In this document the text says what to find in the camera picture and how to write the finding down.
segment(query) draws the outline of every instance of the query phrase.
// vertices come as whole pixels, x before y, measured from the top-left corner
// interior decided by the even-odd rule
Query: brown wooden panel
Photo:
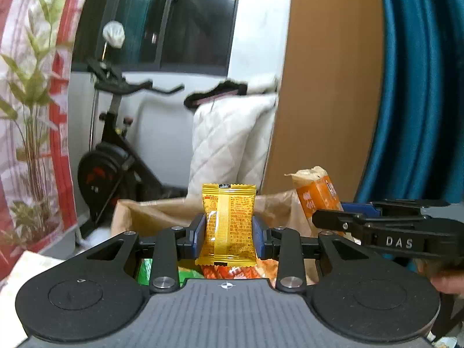
[[[280,102],[263,193],[285,173],[324,167],[353,199],[369,153],[383,70],[382,0],[292,0]]]

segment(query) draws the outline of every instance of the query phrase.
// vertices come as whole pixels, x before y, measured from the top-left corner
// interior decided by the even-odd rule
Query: human hand
[[[464,271],[447,271],[430,279],[436,290],[447,294],[464,294]]]

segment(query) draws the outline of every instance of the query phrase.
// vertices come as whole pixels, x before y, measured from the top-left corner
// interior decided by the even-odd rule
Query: quilted blanket
[[[204,183],[261,187],[277,103],[272,93],[223,98],[198,108],[188,197],[201,195]]]

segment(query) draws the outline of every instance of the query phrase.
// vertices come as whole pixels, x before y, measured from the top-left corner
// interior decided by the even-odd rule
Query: yellow snack packet
[[[253,266],[251,218],[256,186],[246,184],[204,184],[203,207],[206,213],[205,240],[197,265],[219,264]]]

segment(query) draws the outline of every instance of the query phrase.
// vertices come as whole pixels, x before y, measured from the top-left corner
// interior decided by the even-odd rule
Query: blue curtain
[[[356,202],[464,194],[464,0],[383,0],[379,117]]]

